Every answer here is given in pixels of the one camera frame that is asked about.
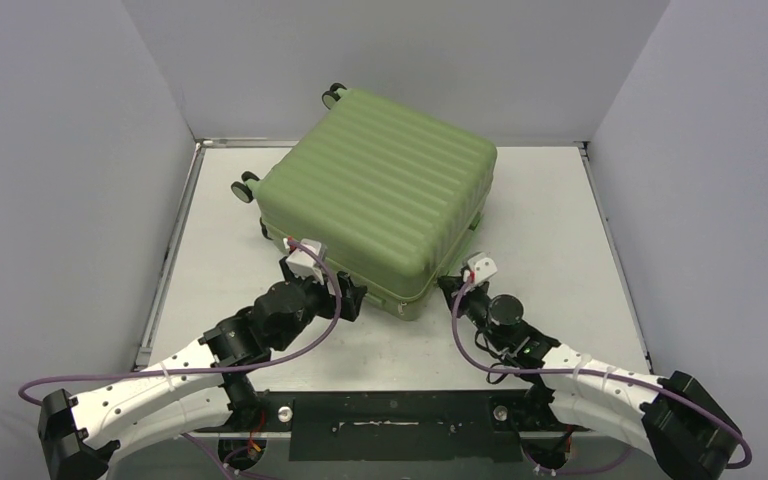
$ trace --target white table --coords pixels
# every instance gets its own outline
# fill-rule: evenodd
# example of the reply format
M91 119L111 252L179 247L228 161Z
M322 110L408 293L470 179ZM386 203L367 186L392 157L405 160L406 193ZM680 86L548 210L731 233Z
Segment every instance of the white table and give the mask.
M261 236L259 209L240 202L229 186L244 170L263 177L287 151L206 149L158 315L151 363L250 305L281 279L281 254ZM489 252L501 269L490 293L517 296L532 325L595 358L648 370L578 148L499 148L474 250ZM315 320L290 350L308 344L326 324ZM491 359L472 346L469 322L460 325L470 352L489 364ZM341 321L319 348L250 378L256 389L273 391L492 388L455 349L439 291L414 322L365 306L354 324ZM497 388L522 385L509 377Z

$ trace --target robotic arm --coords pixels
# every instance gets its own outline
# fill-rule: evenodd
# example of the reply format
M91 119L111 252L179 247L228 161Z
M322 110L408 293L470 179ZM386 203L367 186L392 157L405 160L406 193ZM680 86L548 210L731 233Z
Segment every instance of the robotic arm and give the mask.
M697 412L641 384L659 387L704 408L739 432L696 379L682 372L670 378L630 372L578 352L543 334L523 319L523 306L511 295L488 295L496 264L480 253L466 262L460 276L441 277L449 309L465 289L455 314L466 315L483 336L490 353L503 365L517 369L565 369L566 374L520 374L530 382L527 399L549 422L601 432L655 458L671 478L719 478L738 441ZM584 375L596 371L605 375ZM623 382L609 375L634 379Z
M324 260L325 247L301 244ZM290 249L284 280L254 304L219 322L179 352L146 368L159 376L127 378L75 395L58 390L42 401L38 434L52 480L94 480L143 447L199 428L251 424L260 403L246 374L227 367L269 361L316 316L332 317L334 297L305 252ZM354 321L366 287L337 275L341 318Z

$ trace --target silver bolt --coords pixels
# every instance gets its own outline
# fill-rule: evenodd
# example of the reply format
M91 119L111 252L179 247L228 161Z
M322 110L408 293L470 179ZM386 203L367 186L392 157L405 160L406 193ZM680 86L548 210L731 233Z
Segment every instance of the silver bolt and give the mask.
M278 409L278 420L281 423L287 423L293 419L293 409L290 407L281 407Z
M508 419L508 408L504 405L499 405L493 409L493 418L500 422L504 422Z

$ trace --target gray wall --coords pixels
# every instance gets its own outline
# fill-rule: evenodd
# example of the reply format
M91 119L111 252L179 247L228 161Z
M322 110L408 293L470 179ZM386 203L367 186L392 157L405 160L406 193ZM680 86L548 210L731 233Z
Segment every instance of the gray wall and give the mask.
M192 149L119 0L0 0L0 479L47 478L21 383L132 361Z
M591 145L659 373L695 374L768 479L768 2L673 0Z
M332 82L508 143L590 138L667 0L125 0L197 137L299 138Z

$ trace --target luggage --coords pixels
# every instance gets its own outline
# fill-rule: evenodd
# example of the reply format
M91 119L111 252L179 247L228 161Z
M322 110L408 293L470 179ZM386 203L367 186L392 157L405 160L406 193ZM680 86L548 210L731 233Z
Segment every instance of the luggage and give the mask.
M328 263L366 285L366 305L419 316L436 278L459 265L490 191L489 141L372 93L340 84L328 114L262 179L234 193L256 199L261 228L328 247Z

